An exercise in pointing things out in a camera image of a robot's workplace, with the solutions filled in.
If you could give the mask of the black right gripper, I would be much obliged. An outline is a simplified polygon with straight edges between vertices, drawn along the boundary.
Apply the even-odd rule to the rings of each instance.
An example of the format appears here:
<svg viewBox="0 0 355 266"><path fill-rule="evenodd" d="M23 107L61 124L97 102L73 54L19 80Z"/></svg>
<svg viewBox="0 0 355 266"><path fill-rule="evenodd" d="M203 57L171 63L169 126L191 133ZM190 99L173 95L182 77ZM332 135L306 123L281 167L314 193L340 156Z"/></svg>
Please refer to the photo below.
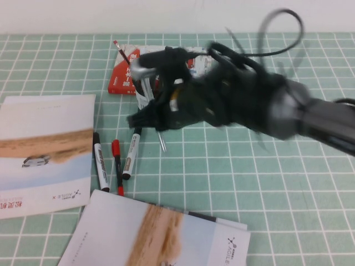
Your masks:
<svg viewBox="0 0 355 266"><path fill-rule="evenodd" d="M169 109L169 128L198 122L214 127L239 124L251 130L287 130L289 97L287 80L262 67L254 70L219 64L194 78L183 64L176 64L169 82L151 79L151 106L127 117L130 128L167 130L158 111Z"/></svg>

